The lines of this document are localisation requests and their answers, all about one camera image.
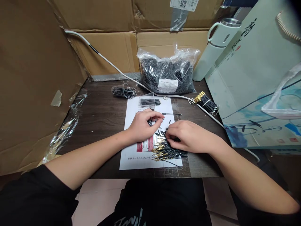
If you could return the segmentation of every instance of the wooden table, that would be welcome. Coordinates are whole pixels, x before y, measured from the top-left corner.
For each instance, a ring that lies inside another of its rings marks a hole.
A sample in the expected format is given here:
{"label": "wooden table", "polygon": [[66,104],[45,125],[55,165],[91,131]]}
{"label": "wooden table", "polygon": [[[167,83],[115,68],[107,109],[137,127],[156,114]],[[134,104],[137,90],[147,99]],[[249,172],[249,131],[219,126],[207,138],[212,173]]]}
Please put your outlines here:
{"label": "wooden table", "polygon": [[[82,114],[73,135],[58,154],[65,154],[74,149],[114,135],[124,129],[127,99],[112,95],[111,88],[125,81],[93,82],[87,80],[83,88],[88,97],[81,106]],[[185,94],[194,98],[204,91],[209,98],[210,92],[205,81],[194,82],[197,93]],[[181,120],[192,121],[228,141],[224,129],[207,116],[196,105],[185,99],[172,98],[173,109],[182,114]],[[255,162],[254,158],[244,150],[236,149],[241,155]],[[215,161],[208,154],[190,154],[183,159],[182,169],[179,167],[119,170],[121,152],[107,161],[91,178],[168,178],[168,177],[221,177],[222,173]]]}

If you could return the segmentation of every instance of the forearm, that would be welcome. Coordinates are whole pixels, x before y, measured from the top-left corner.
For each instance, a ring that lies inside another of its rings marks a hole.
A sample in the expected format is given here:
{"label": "forearm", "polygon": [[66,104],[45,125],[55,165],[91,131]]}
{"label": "forearm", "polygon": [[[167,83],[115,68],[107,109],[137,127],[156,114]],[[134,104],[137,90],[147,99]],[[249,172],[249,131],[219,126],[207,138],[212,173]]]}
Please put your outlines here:
{"label": "forearm", "polygon": [[114,154],[129,145],[127,131],[122,131],[51,160],[46,167],[75,190]]}
{"label": "forearm", "polygon": [[298,203],[262,170],[226,143],[210,155],[219,165],[233,191],[251,207],[277,214],[299,210]]}

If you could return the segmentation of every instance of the white cable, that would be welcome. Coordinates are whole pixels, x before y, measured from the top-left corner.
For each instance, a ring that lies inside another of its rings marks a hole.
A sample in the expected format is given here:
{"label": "white cable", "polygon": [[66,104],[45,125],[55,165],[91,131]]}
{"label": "white cable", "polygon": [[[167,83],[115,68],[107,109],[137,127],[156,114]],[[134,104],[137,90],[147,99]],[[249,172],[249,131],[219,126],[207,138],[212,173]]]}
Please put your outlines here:
{"label": "white cable", "polygon": [[[119,70],[114,64],[112,64],[107,58],[105,58],[103,55],[101,55],[96,49],[94,49],[94,47],[87,41],[87,39],[85,39],[81,34],[74,32],[74,31],[70,31],[70,30],[65,30],[65,33],[67,34],[73,34],[73,35],[77,35],[79,37],[81,37],[85,43],[87,43],[99,56],[101,56],[106,62],[108,62],[112,67],[114,67],[120,74],[122,74],[124,77],[132,80],[133,82],[136,82],[137,84],[141,85],[143,88],[147,89],[148,91],[152,92],[150,89],[148,89],[146,86],[144,86],[143,84],[141,84],[140,82],[137,82],[136,80],[126,76],[125,74],[122,73],[121,70]],[[182,98],[182,99],[187,99],[188,101],[190,100],[190,98],[185,97],[185,96],[178,96],[178,95],[161,95],[161,94],[157,94],[154,93],[154,95],[156,96],[167,96],[167,97],[178,97],[178,98]],[[214,121],[216,121],[216,123],[218,123],[221,127],[224,128],[223,124],[221,124],[216,118],[214,118],[209,112],[207,112],[204,108],[202,108],[199,104],[195,103],[196,106],[198,106],[200,109],[202,109],[203,112],[205,112],[210,118],[212,118]],[[257,155],[255,155],[253,152],[251,152],[249,149],[244,148],[247,152],[249,152],[251,155],[253,155],[256,159],[257,162],[260,161],[260,159],[258,158]]]}

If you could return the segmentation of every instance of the cardboard wall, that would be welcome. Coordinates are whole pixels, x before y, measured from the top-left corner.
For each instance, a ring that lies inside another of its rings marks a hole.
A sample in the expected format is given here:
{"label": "cardboard wall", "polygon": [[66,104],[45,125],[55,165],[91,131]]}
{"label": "cardboard wall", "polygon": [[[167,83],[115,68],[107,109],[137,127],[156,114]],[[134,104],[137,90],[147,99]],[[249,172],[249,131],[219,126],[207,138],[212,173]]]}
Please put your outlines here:
{"label": "cardboard wall", "polygon": [[[207,30],[213,24],[223,0],[199,0],[195,12],[189,12],[185,30]],[[134,26],[137,31],[169,31],[173,8],[169,0],[133,0]]]}
{"label": "cardboard wall", "polygon": [[[0,175],[37,166],[86,76],[47,1],[0,7]],[[56,92],[60,107],[51,106]]]}
{"label": "cardboard wall", "polygon": [[142,32],[137,34],[138,48],[145,49],[158,57],[174,55],[174,45],[178,48],[194,48],[202,52],[207,46],[207,31],[170,32]]}
{"label": "cardboard wall", "polygon": [[131,0],[50,0],[67,29],[133,31]]}
{"label": "cardboard wall", "polygon": [[[139,72],[135,33],[82,33],[82,35],[123,73]],[[80,38],[70,36],[69,39],[73,41],[84,66],[91,75],[119,73]]]}
{"label": "cardboard wall", "polygon": [[[49,0],[62,25],[75,31],[168,31],[172,12],[169,0]],[[223,0],[199,0],[189,12],[184,30],[207,30]]]}

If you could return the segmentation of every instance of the product label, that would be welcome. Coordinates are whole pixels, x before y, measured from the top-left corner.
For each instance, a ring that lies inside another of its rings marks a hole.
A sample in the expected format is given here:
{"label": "product label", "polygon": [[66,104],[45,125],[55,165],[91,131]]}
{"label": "product label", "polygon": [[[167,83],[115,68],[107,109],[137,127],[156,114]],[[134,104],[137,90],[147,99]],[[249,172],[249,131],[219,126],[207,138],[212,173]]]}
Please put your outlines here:
{"label": "product label", "polygon": [[194,12],[198,4],[198,0],[170,0],[170,7],[184,9]]}
{"label": "product label", "polygon": [[178,88],[178,80],[159,79],[158,90],[167,93],[174,93]]}

